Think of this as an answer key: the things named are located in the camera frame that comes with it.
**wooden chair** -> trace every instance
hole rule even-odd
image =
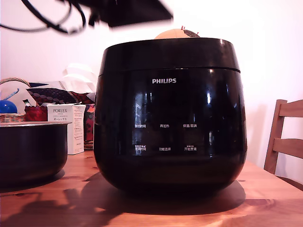
[[[303,117],[303,100],[291,103],[287,103],[286,100],[281,99],[276,101],[274,119],[271,126],[264,164],[264,169],[272,174],[275,174],[276,172],[276,163],[279,152],[303,158],[303,140],[281,139],[284,117]],[[303,191],[302,184],[285,177],[278,177]]]

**cable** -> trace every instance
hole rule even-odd
[[[67,14],[60,20],[58,21],[58,25],[64,23],[65,21],[67,21],[67,19],[70,17],[71,15],[71,3],[69,2],[69,11],[67,12]],[[11,27],[11,26],[7,26],[7,25],[3,25],[0,24],[0,27],[9,29],[9,30],[13,30],[13,31],[17,31],[17,32],[42,32],[45,31],[47,29],[49,29],[49,26],[46,27],[39,27],[39,28],[32,28],[32,29],[22,29],[22,28],[16,28],[16,27]]]
[[[66,29],[62,28],[61,27],[62,23],[58,23],[58,24],[55,25],[50,20],[46,19],[44,16],[42,16],[40,14],[40,12],[28,0],[21,0],[21,1],[27,7],[27,9],[29,11],[31,11],[32,14],[34,14],[39,20],[41,20],[43,23],[46,24],[46,27],[37,28],[37,29],[19,29],[19,28],[13,28],[13,27],[1,25],[2,27],[10,29],[10,30],[20,31],[20,32],[39,32],[39,31],[44,31],[46,29],[49,29],[51,27],[51,28],[55,29],[56,31],[64,33],[64,34],[75,34],[75,33],[79,33],[79,32],[81,32],[81,31],[84,30],[84,27],[86,25],[85,15],[83,13],[83,10],[82,10],[81,6],[79,5],[79,3],[76,3],[75,0],[67,0],[68,3],[69,3],[69,6],[70,6],[70,10],[69,10],[68,16],[65,17],[64,19],[68,19],[68,17],[70,16],[71,6],[73,5],[78,10],[78,12],[81,15],[81,18],[82,18],[82,27],[80,27],[78,30],[77,29],[73,29],[71,31],[67,31]]]

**white wall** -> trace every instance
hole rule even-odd
[[[54,0],[31,1],[44,15],[59,20],[67,7]],[[98,74],[103,50],[113,44],[153,39],[186,26],[200,36],[231,41],[238,56],[247,113],[248,160],[263,167],[276,99],[303,99],[303,1],[299,0],[163,0],[172,24],[155,23],[109,30],[106,25],[76,36],[53,30],[21,34],[1,30],[1,77],[31,82],[58,80],[70,62],[91,66]],[[1,22],[41,25],[19,0],[1,1]],[[74,10],[70,25],[79,25]],[[285,121],[283,137],[303,138],[303,121]],[[277,174],[303,182],[303,161],[279,155]]]

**black pot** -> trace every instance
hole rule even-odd
[[[0,187],[58,173],[67,160],[65,122],[0,123]]]
[[[106,49],[94,153],[127,192],[209,194],[230,185],[247,152],[240,69],[222,39],[180,38]]]

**black rice cooker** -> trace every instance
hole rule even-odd
[[[243,168],[245,124],[230,42],[173,38],[105,50],[94,154],[113,186],[133,193],[217,192]]]

